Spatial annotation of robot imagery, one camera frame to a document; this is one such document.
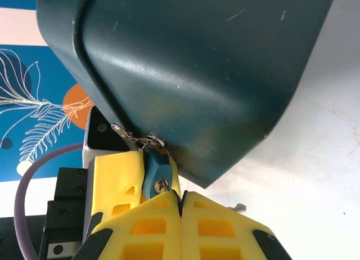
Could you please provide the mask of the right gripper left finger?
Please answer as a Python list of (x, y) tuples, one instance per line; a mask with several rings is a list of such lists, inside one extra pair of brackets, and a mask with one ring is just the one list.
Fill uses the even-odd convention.
[(175, 191), (163, 192), (97, 225), (73, 259), (181, 259)]

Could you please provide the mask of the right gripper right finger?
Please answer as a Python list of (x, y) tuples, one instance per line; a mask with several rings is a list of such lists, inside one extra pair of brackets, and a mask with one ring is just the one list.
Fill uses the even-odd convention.
[(196, 192), (186, 191), (181, 215), (182, 259), (290, 259), (265, 225)]

